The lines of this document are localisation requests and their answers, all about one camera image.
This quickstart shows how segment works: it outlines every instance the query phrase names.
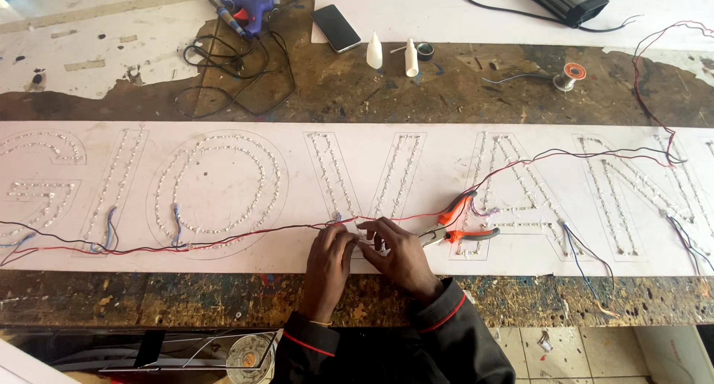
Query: tiled floor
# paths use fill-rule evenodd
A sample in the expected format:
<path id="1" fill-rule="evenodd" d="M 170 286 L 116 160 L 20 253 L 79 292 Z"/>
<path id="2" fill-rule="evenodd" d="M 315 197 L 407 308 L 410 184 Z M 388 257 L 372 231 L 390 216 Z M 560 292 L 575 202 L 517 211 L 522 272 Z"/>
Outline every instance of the tiled floor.
<path id="1" fill-rule="evenodd" d="M 491 328 L 491 334 L 511 361 L 516 384 L 647 384 L 631 327 Z M 548 338 L 550 352 L 541 338 Z"/>

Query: white glue bottle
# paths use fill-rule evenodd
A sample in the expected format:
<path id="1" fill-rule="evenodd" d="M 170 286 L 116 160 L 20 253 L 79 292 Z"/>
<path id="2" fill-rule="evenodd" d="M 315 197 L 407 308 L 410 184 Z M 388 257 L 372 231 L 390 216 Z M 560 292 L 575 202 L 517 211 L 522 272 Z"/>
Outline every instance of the white glue bottle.
<path id="1" fill-rule="evenodd" d="M 406 76 L 413 78 L 419 73 L 419 64 L 416 59 L 416 48 L 414 47 L 414 40 L 411 38 L 406 42 L 404 63 L 406 65 Z"/>
<path id="2" fill-rule="evenodd" d="M 367 45 L 367 65 L 375 69 L 382 67 L 382 43 L 379 42 L 376 31 Z"/>

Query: black phone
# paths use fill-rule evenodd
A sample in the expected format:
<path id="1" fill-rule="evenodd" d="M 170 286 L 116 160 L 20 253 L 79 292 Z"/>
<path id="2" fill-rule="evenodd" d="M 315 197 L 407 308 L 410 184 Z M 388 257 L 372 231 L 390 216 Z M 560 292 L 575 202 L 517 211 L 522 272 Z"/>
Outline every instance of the black phone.
<path id="1" fill-rule="evenodd" d="M 362 39 L 350 26 L 350 23 L 347 23 L 347 20 L 335 5 L 327 5 L 317 9 L 311 15 L 317 27 L 320 28 L 327 41 L 332 45 L 332 49 L 337 53 L 354 48 L 362 42 Z"/>

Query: pliers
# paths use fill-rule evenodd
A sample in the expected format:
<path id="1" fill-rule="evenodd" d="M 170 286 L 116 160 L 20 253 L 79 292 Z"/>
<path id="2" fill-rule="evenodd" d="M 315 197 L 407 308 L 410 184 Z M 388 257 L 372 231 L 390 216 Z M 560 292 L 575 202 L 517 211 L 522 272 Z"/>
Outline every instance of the pliers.
<path id="1" fill-rule="evenodd" d="M 461 193 L 459 197 L 454 199 L 451 204 L 444 210 L 443 213 L 439 214 L 438 224 L 429 227 L 424 231 L 419 237 L 428 236 L 429 239 L 423 244 L 423 247 L 433 245 L 435 243 L 440 243 L 444 240 L 449 243 L 454 243 L 457 241 L 485 241 L 491 239 L 494 236 L 501 233 L 501 230 L 494 228 L 492 230 L 485 230 L 483 232 L 465 232 L 462 230 L 446 230 L 446 227 L 451 225 L 454 220 L 466 209 L 469 202 L 473 200 L 473 196 L 476 195 L 476 189 L 469 190 L 468 192 Z"/>

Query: black power supply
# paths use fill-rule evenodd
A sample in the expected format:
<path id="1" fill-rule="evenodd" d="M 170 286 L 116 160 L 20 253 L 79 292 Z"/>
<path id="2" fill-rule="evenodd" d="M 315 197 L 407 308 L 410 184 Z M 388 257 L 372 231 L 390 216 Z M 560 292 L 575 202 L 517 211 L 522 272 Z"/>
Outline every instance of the black power supply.
<path id="1" fill-rule="evenodd" d="M 609 0 L 535 0 L 566 25 L 579 28 L 583 22 L 597 16 Z"/>

